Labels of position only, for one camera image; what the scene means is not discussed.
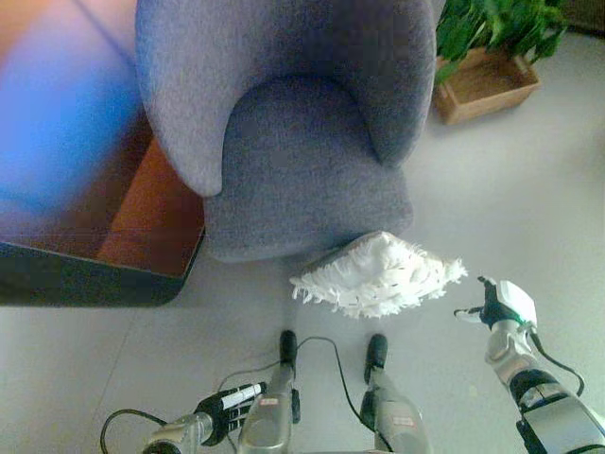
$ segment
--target black cable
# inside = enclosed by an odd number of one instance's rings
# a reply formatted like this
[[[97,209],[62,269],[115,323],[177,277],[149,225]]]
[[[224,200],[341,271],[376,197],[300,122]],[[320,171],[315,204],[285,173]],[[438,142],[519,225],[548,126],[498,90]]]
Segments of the black cable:
[[[142,418],[146,418],[149,421],[153,421],[154,423],[157,423],[160,426],[165,426],[167,424],[167,422],[163,419],[160,419],[157,416],[153,416],[152,414],[145,413],[144,411],[140,410],[123,409],[115,411],[108,416],[108,418],[105,420],[105,424],[103,424],[103,429],[101,429],[101,437],[99,442],[101,444],[101,451],[103,452],[103,454],[109,454],[109,451],[107,450],[107,445],[105,444],[105,434],[107,433],[107,428],[109,427],[110,422],[120,414],[135,414],[137,416],[141,416]]]
[[[337,356],[337,363],[338,363],[338,371],[340,373],[340,380],[342,381],[342,388],[344,390],[344,395],[347,397],[347,403],[349,404],[349,408],[351,409],[351,411],[353,412],[353,414],[355,415],[355,417],[359,420],[359,422],[365,428],[368,428],[373,433],[377,433],[378,434],[378,436],[380,437],[380,440],[382,441],[382,443],[385,444],[385,446],[387,447],[387,449],[389,450],[389,452],[394,452],[393,448],[390,447],[390,443],[387,441],[387,438],[379,430],[374,430],[374,428],[372,428],[369,425],[367,425],[363,421],[363,419],[361,419],[361,415],[355,409],[355,407],[353,405],[353,402],[351,401],[351,397],[349,396],[349,389],[347,388],[347,383],[346,383],[346,381],[344,379],[344,373],[342,372],[342,364],[340,363],[340,355],[338,354],[338,347],[337,347],[336,343],[333,340],[329,339],[329,338],[323,338],[323,337],[320,337],[320,336],[311,336],[311,337],[306,338],[305,340],[303,340],[301,342],[301,344],[299,345],[298,348],[301,348],[308,341],[326,341],[326,342],[330,342],[332,344],[332,346],[334,347],[334,353]]]
[[[335,355],[337,357],[338,372],[340,373],[340,381],[342,382],[342,388],[344,390],[344,395],[347,398],[347,403],[349,404],[349,408],[351,409],[351,411],[353,412],[353,414],[355,415],[355,417],[357,418],[357,420],[359,420],[359,422],[365,428],[368,428],[372,432],[378,434],[378,436],[380,437],[380,440],[382,441],[382,443],[385,444],[385,446],[387,447],[387,449],[389,450],[389,452],[393,452],[393,449],[392,449],[392,447],[390,447],[390,444],[387,441],[387,438],[385,438],[385,436],[379,430],[374,430],[374,428],[372,428],[369,425],[367,425],[361,419],[361,415],[355,409],[355,407],[353,405],[353,401],[351,400],[351,396],[349,395],[349,389],[347,388],[347,382],[346,382],[346,380],[344,378],[344,372],[342,371],[342,363],[340,362],[340,354],[338,353],[338,347],[337,347],[336,343],[333,340],[329,339],[329,338],[324,338],[324,337],[320,337],[320,336],[311,336],[311,337],[308,337],[305,340],[303,340],[301,343],[299,343],[298,347],[296,347],[297,352],[298,352],[298,350],[301,349],[301,347],[303,345],[305,345],[309,341],[326,341],[326,342],[330,342],[332,344],[332,346],[334,347],[334,353],[335,353]],[[222,379],[222,381],[218,385],[218,389],[216,390],[216,392],[218,393],[218,392],[222,391],[222,388],[223,388],[223,386],[225,386],[225,383],[227,382],[227,380],[229,380],[230,378],[233,378],[234,376],[243,375],[243,374],[253,374],[253,373],[257,373],[257,372],[264,372],[265,370],[270,369],[271,367],[274,367],[274,366],[276,366],[279,363],[280,363],[280,361],[278,360],[278,361],[271,362],[267,366],[259,367],[257,369],[249,369],[249,370],[245,370],[245,371],[233,372],[233,373],[227,375],[225,378]],[[162,419],[160,419],[160,418],[158,418],[156,416],[153,416],[152,414],[145,413],[144,411],[132,410],[132,409],[123,409],[123,410],[115,411],[114,413],[110,414],[110,416],[105,420],[105,424],[103,424],[103,429],[101,429],[100,444],[101,444],[101,451],[103,452],[103,454],[109,454],[109,451],[107,450],[107,445],[105,444],[105,435],[106,435],[107,428],[109,427],[110,422],[116,416],[119,416],[120,414],[125,414],[125,413],[127,413],[127,414],[135,414],[137,416],[144,417],[144,418],[146,418],[146,419],[148,419],[150,421],[153,421],[154,423],[159,424],[160,426],[165,426],[167,424],[166,421],[164,421],[164,420],[162,420]],[[233,442],[233,440],[229,436],[229,434],[227,434],[227,439],[229,441],[229,444],[231,445],[231,448],[233,449],[233,452],[237,452],[237,448],[235,447],[235,443]]]
[[[578,372],[576,372],[574,369],[572,369],[571,367],[566,366],[562,362],[557,361],[556,359],[551,357],[547,352],[545,352],[545,350],[542,346],[542,342],[540,341],[540,337],[538,337],[538,333],[530,333],[529,336],[531,337],[533,344],[536,346],[536,348],[538,349],[538,351],[540,352],[540,354],[543,357],[548,359],[550,362],[552,362],[556,366],[559,366],[563,370],[576,376],[576,378],[578,379],[578,382],[579,382],[578,390],[576,391],[576,396],[580,397],[582,395],[582,393],[584,392],[584,385],[585,385],[584,377],[582,375],[580,375]]]
[[[326,342],[330,342],[332,344],[332,346],[334,347],[334,353],[336,354],[336,357],[337,357],[338,371],[340,373],[340,380],[342,382],[342,388],[343,388],[344,394],[345,394],[345,396],[347,398],[347,403],[349,404],[349,408],[351,409],[351,411],[353,412],[353,414],[355,415],[355,417],[359,420],[359,422],[365,428],[368,428],[372,432],[377,433],[378,436],[380,437],[380,440],[382,441],[382,443],[385,444],[385,446],[387,447],[387,449],[389,450],[389,452],[393,452],[392,447],[390,447],[390,444],[387,441],[387,438],[379,430],[374,430],[374,428],[371,428],[369,425],[367,425],[366,423],[364,423],[364,421],[361,419],[361,416],[359,415],[359,413],[355,409],[355,407],[353,405],[353,402],[351,400],[351,396],[349,395],[349,389],[347,388],[347,382],[345,381],[344,373],[342,372],[342,363],[340,362],[340,354],[338,353],[338,347],[337,347],[336,343],[333,340],[329,339],[329,338],[324,338],[324,337],[320,337],[320,336],[311,336],[311,337],[308,337],[308,338],[304,339],[301,343],[299,343],[298,347],[296,347],[297,352],[301,349],[301,347],[303,345],[305,345],[309,341],[326,341]],[[229,378],[233,377],[233,376],[243,375],[243,374],[251,374],[251,373],[255,373],[255,372],[263,372],[263,371],[265,371],[267,369],[270,369],[273,366],[276,366],[277,364],[279,364],[279,362],[280,361],[275,361],[275,362],[272,362],[272,363],[268,364],[267,366],[260,367],[258,369],[250,369],[248,371],[233,372],[232,374],[229,374],[225,378],[223,378],[223,380],[220,382],[220,385],[218,385],[218,390],[217,391],[220,392],[222,390],[222,387],[227,382],[227,380]],[[233,440],[229,436],[229,434],[227,435],[227,439],[229,440],[229,444],[231,445],[231,447],[233,449],[233,452],[236,452],[237,448],[235,447],[235,443],[233,442]]]

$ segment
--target wooden planter box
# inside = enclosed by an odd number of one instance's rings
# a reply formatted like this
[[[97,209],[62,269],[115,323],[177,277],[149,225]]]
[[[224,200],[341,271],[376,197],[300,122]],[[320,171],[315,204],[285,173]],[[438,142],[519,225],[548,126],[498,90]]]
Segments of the wooden planter box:
[[[441,68],[447,61],[438,59]],[[526,59],[504,52],[472,49],[457,72],[435,88],[433,96],[443,122],[459,123],[521,104],[540,80]]]

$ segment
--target white mop pad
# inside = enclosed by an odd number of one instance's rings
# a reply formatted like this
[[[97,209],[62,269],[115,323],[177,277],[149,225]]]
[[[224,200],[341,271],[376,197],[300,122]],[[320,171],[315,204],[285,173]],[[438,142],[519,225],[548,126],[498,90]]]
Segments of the white mop pad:
[[[460,259],[441,260],[387,232],[367,234],[342,251],[321,260],[302,277],[293,277],[292,297],[303,302],[326,301],[358,318],[398,314],[419,306],[424,297],[445,294],[467,271]]]

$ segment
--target silver arm segment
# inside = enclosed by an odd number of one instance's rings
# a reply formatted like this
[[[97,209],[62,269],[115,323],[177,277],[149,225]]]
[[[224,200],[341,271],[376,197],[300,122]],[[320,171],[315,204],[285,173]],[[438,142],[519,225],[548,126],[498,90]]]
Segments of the silver arm segment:
[[[238,453],[288,452],[292,430],[294,370],[281,364],[267,392],[254,401],[239,435]]]

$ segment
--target gray floor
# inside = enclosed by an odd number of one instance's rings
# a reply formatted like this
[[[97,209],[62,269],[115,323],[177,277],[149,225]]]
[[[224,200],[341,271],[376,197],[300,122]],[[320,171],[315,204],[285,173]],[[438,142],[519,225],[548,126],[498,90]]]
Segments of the gray floor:
[[[518,109],[455,127],[431,114],[406,163],[416,219],[405,239],[461,256],[471,276],[525,288],[545,346],[584,372],[585,401],[605,413],[605,42],[568,35],[537,69],[544,87]],[[223,265],[202,253],[163,308],[0,308],[0,452],[99,452],[111,411],[180,416],[227,373],[274,360],[284,328],[338,343],[356,402],[366,343],[384,332],[389,373],[423,410],[435,452],[522,451],[515,408],[483,362],[487,329],[452,317],[481,303],[472,278],[400,316],[353,321],[291,301],[286,278],[299,266]],[[294,448],[371,447],[347,409],[330,348],[309,344],[299,359]],[[152,430],[126,416],[109,447],[136,452]]]

